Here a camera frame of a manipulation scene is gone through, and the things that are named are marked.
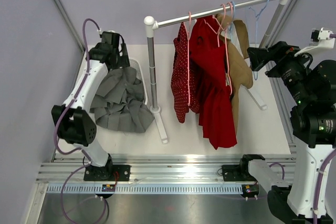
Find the grey pleated skirt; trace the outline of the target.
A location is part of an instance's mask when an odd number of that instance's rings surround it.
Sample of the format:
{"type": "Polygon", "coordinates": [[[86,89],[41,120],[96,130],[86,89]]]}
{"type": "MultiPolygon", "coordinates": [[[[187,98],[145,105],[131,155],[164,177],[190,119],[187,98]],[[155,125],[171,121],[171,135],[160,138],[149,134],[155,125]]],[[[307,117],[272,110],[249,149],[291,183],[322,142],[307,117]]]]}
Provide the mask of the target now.
{"type": "Polygon", "coordinates": [[[91,103],[97,126],[112,131],[144,133],[154,116],[144,104],[145,92],[137,71],[126,67],[108,72],[91,103]]]}

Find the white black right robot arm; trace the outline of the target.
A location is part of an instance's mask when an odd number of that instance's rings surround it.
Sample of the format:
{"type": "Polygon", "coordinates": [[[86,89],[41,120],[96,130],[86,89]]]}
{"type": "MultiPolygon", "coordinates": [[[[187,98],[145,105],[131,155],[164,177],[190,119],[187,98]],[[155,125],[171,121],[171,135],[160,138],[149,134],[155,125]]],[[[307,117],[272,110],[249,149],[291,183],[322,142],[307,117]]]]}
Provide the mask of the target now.
{"type": "Polygon", "coordinates": [[[293,182],[278,177],[265,159],[244,155],[239,176],[254,180],[267,192],[270,212],[284,223],[333,223],[325,208],[330,163],[335,157],[335,61],[311,68],[313,52],[280,41],[269,48],[250,47],[253,71],[270,61],[266,72],[280,78],[295,101],[290,112],[297,157],[293,182]]]}

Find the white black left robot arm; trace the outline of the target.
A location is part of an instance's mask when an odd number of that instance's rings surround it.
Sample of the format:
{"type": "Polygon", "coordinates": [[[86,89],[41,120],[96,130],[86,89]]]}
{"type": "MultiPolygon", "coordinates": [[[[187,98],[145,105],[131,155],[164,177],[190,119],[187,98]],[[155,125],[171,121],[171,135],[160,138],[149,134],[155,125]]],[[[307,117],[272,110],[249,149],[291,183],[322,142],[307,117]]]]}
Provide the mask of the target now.
{"type": "Polygon", "coordinates": [[[129,67],[127,46],[115,31],[103,31],[101,42],[87,53],[87,65],[78,83],[62,105],[54,105],[51,114],[55,124],[54,144],[63,139],[82,151],[88,159],[87,167],[96,170],[101,180],[112,178],[114,168],[110,155],[101,147],[97,125],[89,112],[99,85],[114,69],[129,67]]]}

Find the tan skirt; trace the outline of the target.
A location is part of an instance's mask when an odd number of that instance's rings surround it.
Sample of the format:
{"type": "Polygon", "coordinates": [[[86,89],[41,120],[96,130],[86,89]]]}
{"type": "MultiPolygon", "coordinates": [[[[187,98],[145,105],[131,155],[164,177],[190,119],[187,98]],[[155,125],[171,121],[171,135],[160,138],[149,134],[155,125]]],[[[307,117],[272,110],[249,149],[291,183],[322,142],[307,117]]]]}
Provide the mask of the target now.
{"type": "Polygon", "coordinates": [[[238,128],[239,119],[239,88],[241,86],[250,89],[253,86],[253,73],[246,59],[249,47],[248,31],[245,23],[240,19],[232,19],[230,16],[217,14],[216,19],[223,25],[231,24],[231,32],[227,35],[227,49],[229,60],[229,76],[232,81],[233,94],[231,97],[232,114],[235,129],[238,128]]]}

